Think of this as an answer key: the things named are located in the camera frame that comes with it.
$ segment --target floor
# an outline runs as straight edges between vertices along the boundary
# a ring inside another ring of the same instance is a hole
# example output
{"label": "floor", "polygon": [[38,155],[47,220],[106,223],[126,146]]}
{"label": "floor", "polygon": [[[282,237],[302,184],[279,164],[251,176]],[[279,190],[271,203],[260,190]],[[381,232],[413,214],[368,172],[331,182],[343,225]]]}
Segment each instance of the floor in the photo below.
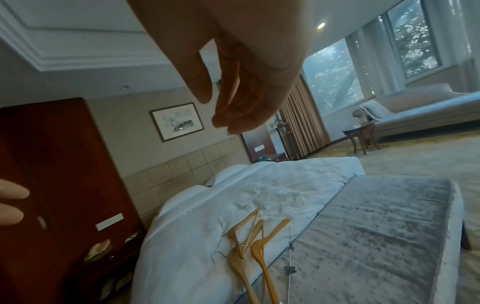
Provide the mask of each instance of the floor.
{"label": "floor", "polygon": [[[480,303],[480,131],[384,143],[367,155],[357,146],[353,154],[352,143],[344,141],[310,158],[356,156],[367,174],[435,175],[460,185],[473,251],[461,254],[457,303]],[[129,297],[127,289],[108,304],[128,304]]]}

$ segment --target pillow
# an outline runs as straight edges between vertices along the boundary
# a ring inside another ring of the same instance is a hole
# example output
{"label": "pillow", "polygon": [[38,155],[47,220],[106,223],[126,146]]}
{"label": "pillow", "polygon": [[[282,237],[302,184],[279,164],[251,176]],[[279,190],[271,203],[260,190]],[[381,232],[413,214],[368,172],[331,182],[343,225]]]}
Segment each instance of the pillow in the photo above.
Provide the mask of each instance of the pillow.
{"label": "pillow", "polygon": [[388,115],[393,114],[376,100],[370,100],[363,103],[360,106],[360,109],[365,113],[367,117],[370,117],[373,120],[380,120],[384,117],[387,117]]}
{"label": "pillow", "polygon": [[157,212],[158,216],[164,215],[165,213],[169,212],[173,208],[182,204],[186,200],[194,197],[195,195],[197,195],[201,192],[204,192],[207,189],[208,188],[205,187],[205,186],[197,185],[197,186],[193,186],[193,187],[190,187],[188,189],[185,189],[184,191],[182,191],[180,193],[175,194],[174,196],[169,198],[165,203],[163,203],[163,205],[160,207],[160,209]]}
{"label": "pillow", "polygon": [[205,186],[212,187],[212,186],[226,180],[227,178],[231,177],[235,173],[242,171],[243,169],[245,169],[247,167],[248,167],[248,165],[233,165],[233,166],[230,166],[226,169],[223,169],[219,173],[215,174],[210,180],[208,180],[208,182],[206,182]]}

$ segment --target picture frame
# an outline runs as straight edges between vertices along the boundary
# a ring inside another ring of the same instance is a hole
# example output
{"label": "picture frame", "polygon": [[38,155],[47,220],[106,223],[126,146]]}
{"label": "picture frame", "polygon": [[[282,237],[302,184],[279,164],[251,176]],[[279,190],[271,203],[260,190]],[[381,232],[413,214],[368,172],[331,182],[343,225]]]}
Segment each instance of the picture frame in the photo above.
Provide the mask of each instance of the picture frame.
{"label": "picture frame", "polygon": [[152,110],[150,115],[163,142],[205,129],[193,102]]}

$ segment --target light switch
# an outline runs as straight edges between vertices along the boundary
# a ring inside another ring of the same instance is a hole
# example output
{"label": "light switch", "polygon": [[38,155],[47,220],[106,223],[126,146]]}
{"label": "light switch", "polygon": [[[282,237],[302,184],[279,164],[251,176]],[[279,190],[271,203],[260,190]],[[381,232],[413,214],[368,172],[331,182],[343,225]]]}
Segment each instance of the light switch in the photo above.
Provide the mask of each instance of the light switch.
{"label": "light switch", "polygon": [[265,149],[264,145],[258,146],[258,147],[255,148],[255,152],[261,151],[263,149]]}
{"label": "light switch", "polygon": [[124,215],[119,213],[117,215],[112,216],[109,219],[104,220],[101,223],[98,223],[97,225],[95,225],[95,227],[96,227],[97,231],[100,231],[100,230],[103,230],[103,229],[105,229],[109,226],[112,226],[115,223],[120,222],[123,219],[124,219]]}

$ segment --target wooden wardrobe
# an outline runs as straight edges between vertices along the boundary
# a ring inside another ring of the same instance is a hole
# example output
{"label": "wooden wardrobe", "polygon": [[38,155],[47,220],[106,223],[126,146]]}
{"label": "wooden wardrobe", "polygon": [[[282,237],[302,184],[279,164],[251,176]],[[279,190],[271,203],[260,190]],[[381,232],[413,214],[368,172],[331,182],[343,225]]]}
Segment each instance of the wooden wardrobe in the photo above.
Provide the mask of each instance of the wooden wardrobe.
{"label": "wooden wardrobe", "polygon": [[[68,303],[66,282],[96,243],[144,229],[81,98],[0,109],[0,178],[30,190],[0,226],[0,302]],[[101,231],[96,224],[124,219]]]}

